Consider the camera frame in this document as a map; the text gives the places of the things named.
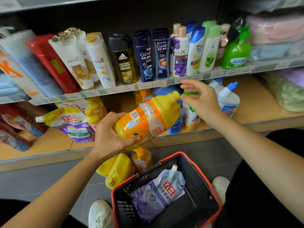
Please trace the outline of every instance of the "tile floor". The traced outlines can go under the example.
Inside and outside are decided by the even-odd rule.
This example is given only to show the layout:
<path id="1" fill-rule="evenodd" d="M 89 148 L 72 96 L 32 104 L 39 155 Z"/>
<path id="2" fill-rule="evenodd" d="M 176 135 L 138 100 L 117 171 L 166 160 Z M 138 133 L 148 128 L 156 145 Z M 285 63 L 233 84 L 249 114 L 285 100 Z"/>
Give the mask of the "tile floor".
<path id="1" fill-rule="evenodd" d="M 219 175 L 230 180 L 242 160 L 225 138 L 150 151 L 154 163 L 177 151 L 183 151 L 196 162 L 210 181 Z M 0 173 L 0 198 L 33 201 L 80 161 L 67 161 Z M 112 204 L 111 190 L 106 187 L 104 178 L 95 173 L 70 214 L 88 225 L 89 208 L 97 199 L 104 199 Z"/>

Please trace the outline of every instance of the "red basket rim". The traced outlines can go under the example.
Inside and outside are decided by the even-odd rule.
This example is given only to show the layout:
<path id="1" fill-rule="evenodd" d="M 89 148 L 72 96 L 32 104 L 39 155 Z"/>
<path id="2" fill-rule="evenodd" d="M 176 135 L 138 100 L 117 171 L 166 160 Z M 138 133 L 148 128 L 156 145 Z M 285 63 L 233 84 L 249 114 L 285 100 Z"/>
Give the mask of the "red basket rim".
<path id="1" fill-rule="evenodd" d="M 214 192 L 214 190 L 213 190 L 213 188 L 212 188 L 211 183 L 210 183 L 209 180 L 206 178 L 206 176 L 203 174 L 203 172 L 201 171 L 201 169 L 200 169 L 200 168 L 196 165 L 196 163 L 194 163 L 194 162 L 188 157 L 188 155 L 185 154 L 184 152 L 178 151 L 178 152 L 176 152 L 176 153 L 170 155 L 169 157 L 166 157 L 166 158 L 164 158 L 164 159 L 158 161 L 158 164 L 160 164 L 160 163 L 162 163 L 163 161 L 166 161 L 167 159 L 172 158 L 172 157 L 174 157 L 174 156 L 176 156 L 176 155 L 178 155 L 178 154 L 184 155 L 184 156 L 188 159 L 188 161 L 191 162 L 191 164 L 197 169 L 197 171 L 198 171 L 198 172 L 200 173 L 200 175 L 203 177 L 203 179 L 205 180 L 205 182 L 208 184 L 208 186 L 209 186 L 209 188 L 210 188 L 210 190 L 211 190 L 211 192 L 212 192 L 212 194 L 213 194 L 215 200 L 217 201 L 217 203 L 218 203 L 218 205 L 219 205 L 219 210 L 218 210 L 214 215 L 212 215 L 211 218 L 209 218 L 202 226 L 200 226 L 200 227 L 204 227 L 205 225 L 207 225 L 208 223 L 210 223 L 213 219 L 215 219 L 215 218 L 218 216 L 218 214 L 219 214 L 220 211 L 222 210 L 221 202 L 220 202 L 220 200 L 218 199 L 217 195 L 215 194 L 215 192 Z M 112 214 L 113 214 L 113 217 L 114 217 L 114 223 L 115 223 L 115 227 L 116 227 L 116 228 L 118 228 L 118 223 L 117 223 L 116 213 L 115 213 L 114 191 L 116 190 L 116 188 L 120 187 L 121 185 L 125 184 L 126 182 L 128 182 L 128 181 L 130 181 L 131 179 L 133 179 L 133 178 L 135 178 L 135 177 L 138 177 L 138 176 L 139 176 L 138 173 L 135 174 L 135 175 L 133 175 L 133 176 L 131 176 L 130 178 L 124 180 L 122 183 L 120 183 L 120 184 L 118 184 L 117 186 L 115 186 L 115 187 L 113 188 L 113 190 L 112 190 L 112 194 L 111 194 L 111 197 L 112 197 L 112 205 L 113 205 Z"/>

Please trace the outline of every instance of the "white sneaker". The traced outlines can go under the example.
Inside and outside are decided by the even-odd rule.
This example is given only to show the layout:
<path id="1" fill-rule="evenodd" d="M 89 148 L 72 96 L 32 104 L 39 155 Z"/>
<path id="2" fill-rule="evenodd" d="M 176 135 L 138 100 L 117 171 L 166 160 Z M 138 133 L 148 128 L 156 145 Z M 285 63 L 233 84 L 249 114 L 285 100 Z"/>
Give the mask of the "white sneaker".
<path id="1" fill-rule="evenodd" d="M 89 228 L 114 228 L 112 208 L 104 200 L 96 200 L 90 207 Z"/>
<path id="2" fill-rule="evenodd" d="M 228 181 L 228 179 L 223 176 L 217 176 L 212 181 L 212 187 L 222 205 L 224 205 L 224 203 L 226 201 L 225 194 L 226 194 L 229 183 L 230 182 Z"/>

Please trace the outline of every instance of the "black shopping basket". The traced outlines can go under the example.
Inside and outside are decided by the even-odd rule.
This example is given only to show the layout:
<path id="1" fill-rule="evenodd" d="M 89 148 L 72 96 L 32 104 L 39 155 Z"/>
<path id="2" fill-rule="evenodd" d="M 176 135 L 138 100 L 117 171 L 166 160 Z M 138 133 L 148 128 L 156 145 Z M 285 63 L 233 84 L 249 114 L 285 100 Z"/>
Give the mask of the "black shopping basket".
<path id="1" fill-rule="evenodd" d="M 155 179 L 163 170 L 177 165 L 186 184 L 185 194 L 172 202 L 152 222 L 143 222 L 131 203 L 130 193 Z M 117 185 L 112 191 L 116 227 L 204 227 L 222 209 L 210 182 L 199 167 L 183 152 L 177 152 Z"/>

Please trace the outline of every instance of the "green hand soap bottle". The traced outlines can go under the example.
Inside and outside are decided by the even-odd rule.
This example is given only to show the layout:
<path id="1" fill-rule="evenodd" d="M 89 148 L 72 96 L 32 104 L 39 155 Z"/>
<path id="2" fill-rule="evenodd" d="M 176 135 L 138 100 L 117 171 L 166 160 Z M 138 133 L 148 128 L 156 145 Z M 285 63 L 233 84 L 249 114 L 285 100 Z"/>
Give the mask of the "green hand soap bottle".
<path id="1" fill-rule="evenodd" d="M 222 68 L 225 70 L 241 68 L 245 65 L 248 56 L 251 53 L 251 43 L 248 41 L 248 28 L 243 27 L 237 39 L 231 42 L 224 53 Z"/>

